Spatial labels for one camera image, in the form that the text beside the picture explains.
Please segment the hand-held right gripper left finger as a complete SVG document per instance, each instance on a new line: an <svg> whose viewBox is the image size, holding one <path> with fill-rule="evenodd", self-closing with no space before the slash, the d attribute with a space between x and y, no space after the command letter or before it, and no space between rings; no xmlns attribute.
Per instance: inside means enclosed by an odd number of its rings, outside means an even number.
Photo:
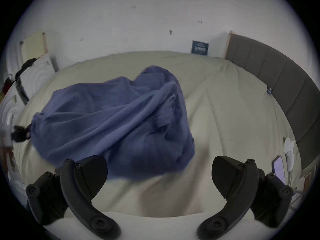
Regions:
<svg viewBox="0 0 320 240"><path fill-rule="evenodd" d="M82 226L100 239L118 239L121 228L117 222L92 205L107 176L107 163L102 156L77 162L68 158L54 174L46 171L26 187L27 206L41 226L64 218L70 208Z"/></svg>

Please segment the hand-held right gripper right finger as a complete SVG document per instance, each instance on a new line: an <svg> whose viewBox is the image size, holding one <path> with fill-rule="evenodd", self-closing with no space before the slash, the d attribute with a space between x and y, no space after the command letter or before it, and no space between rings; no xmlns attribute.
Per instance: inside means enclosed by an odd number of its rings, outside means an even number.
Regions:
<svg viewBox="0 0 320 240"><path fill-rule="evenodd" d="M214 185L226 199L224 208L204 220L198 238L220 238L233 229L251 210L256 221L279 228L293 197L293 189L278 177L265 175L254 159L245 163L226 156L214 158L211 171Z"/></svg>

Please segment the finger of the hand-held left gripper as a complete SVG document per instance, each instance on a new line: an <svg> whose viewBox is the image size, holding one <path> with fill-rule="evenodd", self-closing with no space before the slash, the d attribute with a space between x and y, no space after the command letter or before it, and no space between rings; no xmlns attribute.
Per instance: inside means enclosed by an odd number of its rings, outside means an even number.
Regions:
<svg viewBox="0 0 320 240"><path fill-rule="evenodd" d="M14 131L11 133L11 140L14 142L25 142L31 138L31 125L27 127L15 125Z"/></svg>

